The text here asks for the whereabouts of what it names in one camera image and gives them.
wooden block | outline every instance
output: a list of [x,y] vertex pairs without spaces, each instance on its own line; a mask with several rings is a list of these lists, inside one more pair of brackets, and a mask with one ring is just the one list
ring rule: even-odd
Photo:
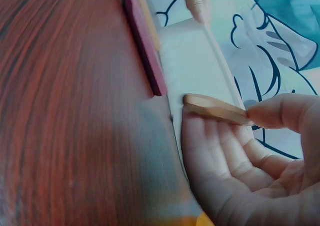
[[234,125],[253,126],[253,122],[247,118],[245,110],[212,97],[185,94],[183,104],[191,112],[206,118]]
[[157,30],[155,27],[155,24],[152,20],[151,17],[151,13],[147,4],[147,0],[139,0],[142,12],[143,12],[143,16],[145,19],[145,22],[147,24],[150,36],[152,38],[152,42],[153,42],[153,46],[156,49],[156,51],[160,50],[160,43],[159,43],[159,38],[158,38],[158,34],[157,34]]

wood grain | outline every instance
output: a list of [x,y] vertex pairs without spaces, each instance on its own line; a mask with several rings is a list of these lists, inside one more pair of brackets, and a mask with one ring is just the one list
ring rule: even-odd
[[120,0],[0,0],[0,225],[193,225]]

palm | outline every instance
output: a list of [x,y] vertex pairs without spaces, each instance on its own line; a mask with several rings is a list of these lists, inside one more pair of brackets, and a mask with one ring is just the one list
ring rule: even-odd
[[[184,117],[181,134],[184,165],[196,198],[214,223],[292,225],[319,219],[313,213],[320,200],[320,149],[314,147],[320,137],[319,128],[311,128],[320,120],[320,101],[312,99],[318,103],[312,110],[308,104],[292,106],[292,100],[299,102],[300,96],[288,100],[290,109],[299,111],[296,118],[289,115],[290,110],[280,108],[286,105],[283,98],[271,101],[270,107],[266,102],[265,114],[259,107],[253,111],[258,114],[254,120],[258,124],[264,122],[269,128],[286,125],[300,132],[305,161],[272,155],[245,127],[192,115],[187,120]],[[268,125],[266,122],[272,121],[273,114],[277,119]]]

yellow object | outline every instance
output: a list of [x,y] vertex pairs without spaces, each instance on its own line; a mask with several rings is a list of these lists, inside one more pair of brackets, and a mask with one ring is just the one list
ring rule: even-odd
[[196,220],[196,226],[215,226],[205,213],[202,213]]

cartoon drawing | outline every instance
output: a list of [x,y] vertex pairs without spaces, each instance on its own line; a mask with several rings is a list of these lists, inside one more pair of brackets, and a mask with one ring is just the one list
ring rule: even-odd
[[[152,2],[163,27],[192,17],[185,0]],[[320,69],[305,70],[318,51],[317,43],[265,13],[259,0],[212,0],[212,18],[212,31],[246,108],[281,93],[320,93]],[[252,129],[265,147],[291,158],[303,157],[299,134]]]

